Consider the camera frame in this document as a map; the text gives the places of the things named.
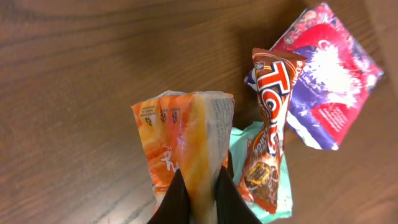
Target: logo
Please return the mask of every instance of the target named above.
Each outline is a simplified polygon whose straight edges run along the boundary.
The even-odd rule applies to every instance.
[[[152,121],[150,120],[150,118],[145,118],[145,121],[146,121],[150,126],[152,126]]]
[[[282,106],[282,97],[290,93],[290,78],[283,61],[273,62],[272,72],[257,79],[257,89],[261,96],[261,103],[269,116],[270,126],[268,130],[268,153],[276,154],[278,147],[277,118]]]
[[[175,124],[177,122],[177,111],[173,111],[172,117],[173,117],[173,123]]]
[[[264,62],[256,62],[256,63],[254,63],[254,68],[255,68],[256,70],[263,70],[263,69],[264,69],[264,66],[265,66],[265,63],[264,63]]]
[[[166,119],[167,119],[166,114],[165,113],[161,113],[160,114],[160,120],[163,121],[163,122],[166,122]]]

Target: brown wrapper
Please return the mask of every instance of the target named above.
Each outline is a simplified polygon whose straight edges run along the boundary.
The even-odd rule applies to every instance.
[[[243,199],[275,214],[286,114],[306,58],[264,49],[253,49],[252,57],[264,125],[250,143],[238,189]]]

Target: plastic packaging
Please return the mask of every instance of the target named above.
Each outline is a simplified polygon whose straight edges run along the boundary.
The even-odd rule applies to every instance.
[[[238,189],[243,199],[275,214],[286,113],[306,58],[264,49],[253,49],[252,57],[264,125],[250,143]]]
[[[248,147],[251,141],[256,137],[257,133],[263,127],[263,122],[253,122],[244,130],[232,128],[231,140],[229,141],[229,151],[232,155],[232,163],[234,167],[234,183],[239,184],[242,177],[242,169],[246,156],[248,154]],[[293,199],[292,189],[290,187],[289,172],[287,170],[285,155],[282,156],[280,163],[280,177],[278,188],[278,207],[275,215],[263,210],[253,202],[246,202],[247,206],[257,216],[262,223],[269,223],[280,218],[289,218],[292,216]]]
[[[196,223],[216,222],[213,189],[227,166],[233,95],[166,91],[132,109],[158,204],[180,169]]]
[[[272,50],[305,56],[287,122],[307,146],[337,150],[383,71],[326,3],[305,10]],[[254,70],[245,82],[256,89]]]

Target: chocolate image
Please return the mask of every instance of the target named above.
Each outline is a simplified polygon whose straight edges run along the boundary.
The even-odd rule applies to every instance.
[[[259,199],[277,204],[279,175],[275,166],[258,162],[244,179],[248,189]]]

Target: black object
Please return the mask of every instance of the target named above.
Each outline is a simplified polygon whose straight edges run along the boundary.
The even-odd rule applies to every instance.
[[[187,224],[189,223],[189,214],[190,204],[188,192],[185,188],[181,171],[178,169],[174,174],[162,203],[154,216],[149,220],[148,224]]]
[[[215,195],[218,224],[261,224],[260,220],[244,203],[224,166],[221,166],[220,174],[217,178]],[[189,218],[188,192],[185,188],[181,171],[178,169],[162,203],[148,224],[189,224]]]

